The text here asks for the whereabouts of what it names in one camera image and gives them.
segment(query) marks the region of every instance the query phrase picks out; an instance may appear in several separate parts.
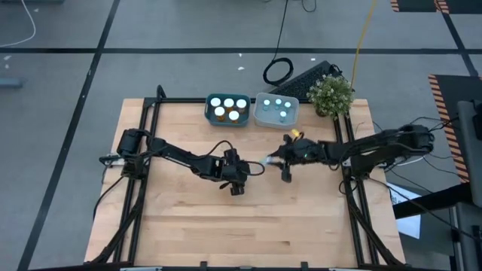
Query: bottle cap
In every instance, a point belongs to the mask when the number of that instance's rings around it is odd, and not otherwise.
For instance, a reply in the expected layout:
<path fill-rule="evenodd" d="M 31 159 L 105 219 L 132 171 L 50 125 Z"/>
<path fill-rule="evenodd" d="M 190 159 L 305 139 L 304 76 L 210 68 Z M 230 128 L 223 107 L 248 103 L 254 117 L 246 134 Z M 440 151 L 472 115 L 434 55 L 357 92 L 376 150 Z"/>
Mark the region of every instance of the bottle cap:
<path fill-rule="evenodd" d="M 224 108 L 218 107 L 214 110 L 214 114 L 218 117 L 224 115 Z"/>
<path fill-rule="evenodd" d="M 237 120 L 239 119 L 239 113 L 237 111 L 229 112 L 229 119 L 230 120 Z"/>
<path fill-rule="evenodd" d="M 246 107 L 246 100 L 244 99 L 239 99 L 236 101 L 236 106 L 238 108 L 245 108 Z"/>
<path fill-rule="evenodd" d="M 212 98 L 211 99 L 211 106 L 218 107 L 221 105 L 221 100 L 219 98 Z"/>
<path fill-rule="evenodd" d="M 233 105 L 234 105 L 234 101 L 232 99 L 225 99 L 224 100 L 224 107 L 229 108 L 229 107 L 233 107 Z"/>

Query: blue container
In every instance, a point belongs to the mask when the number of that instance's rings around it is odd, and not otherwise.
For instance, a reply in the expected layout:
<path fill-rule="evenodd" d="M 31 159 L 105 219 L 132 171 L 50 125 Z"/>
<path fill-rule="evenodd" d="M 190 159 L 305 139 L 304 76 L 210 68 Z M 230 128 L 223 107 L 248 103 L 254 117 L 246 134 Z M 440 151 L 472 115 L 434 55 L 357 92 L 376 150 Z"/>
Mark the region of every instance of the blue container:
<path fill-rule="evenodd" d="M 225 99 L 233 99 L 234 100 L 234 111 L 237 111 L 236 108 L 236 101 L 239 99 L 244 99 L 246 101 L 246 108 L 243 114 L 239 114 L 238 123 L 232 123 L 229 117 L 227 116 L 228 113 L 225 113 L 224 121 L 219 121 L 214 115 L 215 108 L 211 106 L 209 103 L 212 98 L 219 98 L 221 100 L 221 105 L 223 106 Z M 251 99 L 246 95 L 239 95 L 239 94 L 226 94 L 226 93 L 213 93 L 210 94 L 206 98 L 206 106 L 204 107 L 204 117 L 209 121 L 209 123 L 213 126 L 231 126 L 231 127 L 244 127 L 248 125 L 249 119 L 249 107 L 251 105 Z"/>

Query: plastic container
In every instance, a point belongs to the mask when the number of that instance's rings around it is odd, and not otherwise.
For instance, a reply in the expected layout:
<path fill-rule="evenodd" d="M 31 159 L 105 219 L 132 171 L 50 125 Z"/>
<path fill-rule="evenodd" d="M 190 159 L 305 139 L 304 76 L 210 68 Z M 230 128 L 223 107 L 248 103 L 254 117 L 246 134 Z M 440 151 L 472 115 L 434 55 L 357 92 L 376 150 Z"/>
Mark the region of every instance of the plastic container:
<path fill-rule="evenodd" d="M 283 102 L 290 102 L 291 107 L 286 112 L 286 117 L 283 122 L 280 121 L 280 111 L 277 110 L 263 110 L 264 100 L 275 101 L 281 99 Z M 266 126 L 276 129 L 293 129 L 296 126 L 298 119 L 298 109 L 300 102 L 298 99 L 288 96 L 281 96 L 269 93 L 258 93 L 256 96 L 255 109 L 253 115 L 255 116 L 255 123 L 258 126 Z"/>
<path fill-rule="evenodd" d="M 238 94 L 224 94 L 224 93 L 213 93 L 207 96 L 206 104 L 204 107 L 204 117 L 209 121 L 209 123 L 213 126 L 232 126 L 232 127 L 244 127 L 248 125 L 249 114 L 240 114 L 237 123 L 232 123 L 228 117 L 229 113 L 226 111 L 224 113 L 225 119 L 224 121 L 219 121 L 216 115 L 214 114 L 215 108 L 210 105 L 212 98 L 219 98 L 221 100 L 221 104 L 223 106 L 225 99 L 232 99 L 237 101 L 239 99 L 246 100 L 246 112 L 249 112 L 249 107 L 251 105 L 251 99 L 246 95 L 238 95 Z"/>

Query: small bottle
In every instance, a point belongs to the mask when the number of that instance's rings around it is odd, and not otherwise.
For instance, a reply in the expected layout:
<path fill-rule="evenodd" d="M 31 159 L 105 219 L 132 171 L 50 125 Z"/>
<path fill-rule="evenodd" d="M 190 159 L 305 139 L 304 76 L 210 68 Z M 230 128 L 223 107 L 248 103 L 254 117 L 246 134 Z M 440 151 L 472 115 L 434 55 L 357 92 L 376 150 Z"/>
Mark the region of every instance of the small bottle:
<path fill-rule="evenodd" d="M 286 112 L 281 111 L 279 113 L 279 122 L 283 123 L 283 122 L 285 122 L 285 120 L 286 120 Z"/>
<path fill-rule="evenodd" d="M 291 108 L 291 103 L 285 102 L 285 111 L 288 112 L 290 108 Z"/>
<path fill-rule="evenodd" d="M 229 113 L 233 110 L 234 101 L 232 99 L 225 99 L 224 100 L 224 107 L 226 108 L 226 112 Z"/>
<path fill-rule="evenodd" d="M 268 109 L 270 108 L 270 100 L 264 100 L 263 104 L 263 110 L 268 111 Z"/>
<path fill-rule="evenodd" d="M 221 99 L 219 99 L 219 98 L 212 98 L 211 99 L 211 106 L 213 108 L 217 108 L 219 105 L 221 105 Z"/>
<path fill-rule="evenodd" d="M 281 99 L 276 99 L 276 101 L 274 101 L 274 108 L 276 110 L 279 110 L 279 108 L 281 107 Z"/>
<path fill-rule="evenodd" d="M 244 114 L 244 111 L 246 110 L 246 100 L 244 99 L 239 99 L 236 101 L 236 107 L 238 107 L 238 112 L 240 114 Z"/>
<path fill-rule="evenodd" d="M 229 119 L 232 123 L 238 123 L 239 120 L 239 113 L 237 111 L 231 111 L 229 113 Z"/>
<path fill-rule="evenodd" d="M 217 107 L 214 110 L 214 114 L 216 115 L 216 118 L 218 119 L 218 121 L 224 121 L 224 108 Z"/>

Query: yellow cable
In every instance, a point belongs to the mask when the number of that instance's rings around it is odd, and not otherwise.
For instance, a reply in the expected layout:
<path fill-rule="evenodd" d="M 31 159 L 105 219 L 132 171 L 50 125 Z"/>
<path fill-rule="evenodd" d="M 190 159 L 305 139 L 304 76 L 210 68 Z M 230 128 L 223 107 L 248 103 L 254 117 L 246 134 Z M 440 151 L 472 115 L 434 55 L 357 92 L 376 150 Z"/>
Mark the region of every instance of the yellow cable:
<path fill-rule="evenodd" d="M 355 62 L 353 62 L 353 70 L 352 70 L 352 86 L 351 86 L 352 88 L 356 78 L 356 64 L 358 62 L 358 52 L 360 51 L 360 47 L 363 44 L 363 38 L 365 37 L 365 33 L 367 32 L 368 25 L 370 24 L 370 20 L 371 20 L 371 15 L 373 15 L 376 5 L 377 5 L 377 0 L 372 0 L 370 12 L 368 12 L 367 19 L 365 21 L 365 24 L 363 25 L 363 31 L 361 32 L 360 40 L 358 41 L 358 45 L 356 46 Z"/>

